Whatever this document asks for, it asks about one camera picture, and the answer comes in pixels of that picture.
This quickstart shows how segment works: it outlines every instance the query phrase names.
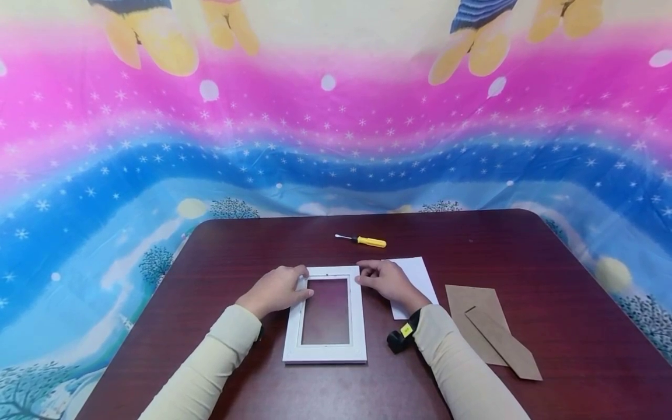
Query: fabric backdrop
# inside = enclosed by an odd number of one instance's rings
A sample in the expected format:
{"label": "fabric backdrop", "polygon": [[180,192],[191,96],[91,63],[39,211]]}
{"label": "fabric backdrop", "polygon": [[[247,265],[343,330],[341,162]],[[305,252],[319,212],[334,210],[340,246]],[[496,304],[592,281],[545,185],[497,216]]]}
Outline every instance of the fabric backdrop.
{"label": "fabric backdrop", "polygon": [[73,419],[211,218],[527,209],[672,360],[671,21],[1,0],[0,417]]}

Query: cardboard piece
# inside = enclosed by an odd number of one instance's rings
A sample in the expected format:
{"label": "cardboard piece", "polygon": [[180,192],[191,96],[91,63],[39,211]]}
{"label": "cardboard piece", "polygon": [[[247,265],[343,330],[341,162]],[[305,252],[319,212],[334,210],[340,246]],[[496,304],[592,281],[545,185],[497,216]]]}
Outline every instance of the cardboard piece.
{"label": "cardboard piece", "polygon": [[466,317],[480,331],[497,353],[511,366],[521,379],[543,380],[532,352],[487,313],[474,307],[467,310]]}
{"label": "cardboard piece", "polygon": [[509,331],[509,325],[506,323],[506,318],[499,304],[495,289],[446,285],[446,294],[448,295],[450,316],[455,321],[455,325],[458,326],[460,334],[462,334],[476,354],[487,364],[508,366],[507,362],[483,337],[483,334],[478,332],[478,329],[464,314],[467,310],[477,306],[495,320],[496,323],[506,329],[506,331]]}

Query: yellow cartoon foot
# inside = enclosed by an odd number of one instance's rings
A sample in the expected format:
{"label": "yellow cartoon foot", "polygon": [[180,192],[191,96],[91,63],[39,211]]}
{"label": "yellow cartoon foot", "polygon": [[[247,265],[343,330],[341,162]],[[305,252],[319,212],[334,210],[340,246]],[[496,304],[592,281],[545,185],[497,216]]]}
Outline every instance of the yellow cartoon foot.
{"label": "yellow cartoon foot", "polygon": [[597,29],[602,18],[602,0],[576,0],[564,11],[562,27],[568,38],[581,38]]}
{"label": "yellow cartoon foot", "polygon": [[203,11],[210,29],[213,44],[224,50],[230,50],[238,39],[243,50],[249,55],[259,52],[259,40],[252,31],[241,2],[220,3],[203,0]]}
{"label": "yellow cartoon foot", "polygon": [[114,54],[127,65],[139,69],[138,40],[128,22],[121,15],[103,6],[94,5],[93,10],[105,26],[105,32]]}
{"label": "yellow cartoon foot", "polygon": [[511,38],[506,30],[510,11],[505,11],[476,33],[469,52],[469,70],[476,76],[487,76],[501,65],[509,53]]}
{"label": "yellow cartoon foot", "polygon": [[114,54],[127,65],[140,68],[140,42],[166,73],[188,76],[196,71],[196,47],[179,29],[172,10],[156,7],[118,15],[99,5],[93,8],[105,26]]}
{"label": "yellow cartoon foot", "polygon": [[157,7],[135,11],[126,20],[161,70],[175,76],[188,76],[196,71],[198,52],[181,31],[172,10]]}
{"label": "yellow cartoon foot", "polygon": [[560,25],[560,16],[565,0],[539,0],[534,12],[532,27],[528,33],[528,40],[533,43],[548,38],[555,28]]}
{"label": "yellow cartoon foot", "polygon": [[476,30],[473,29],[462,29],[450,34],[448,49],[438,56],[429,70],[430,85],[440,85],[450,79],[475,38]]}

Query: white picture frame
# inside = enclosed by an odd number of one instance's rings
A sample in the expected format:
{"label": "white picture frame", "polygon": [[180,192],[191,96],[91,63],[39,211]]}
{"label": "white picture frame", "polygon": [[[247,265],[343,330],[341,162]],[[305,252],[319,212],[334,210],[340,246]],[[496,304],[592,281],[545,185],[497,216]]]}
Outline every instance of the white picture frame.
{"label": "white picture frame", "polygon": [[356,265],[344,267],[310,267],[310,277],[299,278],[297,290],[305,289],[308,281],[346,279],[347,307],[350,340],[348,344],[301,344],[306,303],[290,308],[287,335],[282,361],[285,364],[359,364],[366,363],[366,334],[362,287],[355,282],[360,274]]}

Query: table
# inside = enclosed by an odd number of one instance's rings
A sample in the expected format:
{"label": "table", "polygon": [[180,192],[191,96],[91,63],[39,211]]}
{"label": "table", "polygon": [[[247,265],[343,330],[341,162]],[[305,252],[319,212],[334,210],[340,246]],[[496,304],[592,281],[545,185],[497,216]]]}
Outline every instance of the table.
{"label": "table", "polygon": [[[333,238],[388,241],[377,249]],[[543,382],[492,366],[532,419],[661,419],[672,415],[672,368],[544,222],[525,210],[211,220],[193,232],[78,420],[135,419],[221,312],[278,265],[351,265],[422,256],[444,284],[495,288],[511,332]],[[285,366],[287,311],[224,388],[211,419],[446,419],[416,349],[393,355],[401,325],[363,290],[368,365]]]}

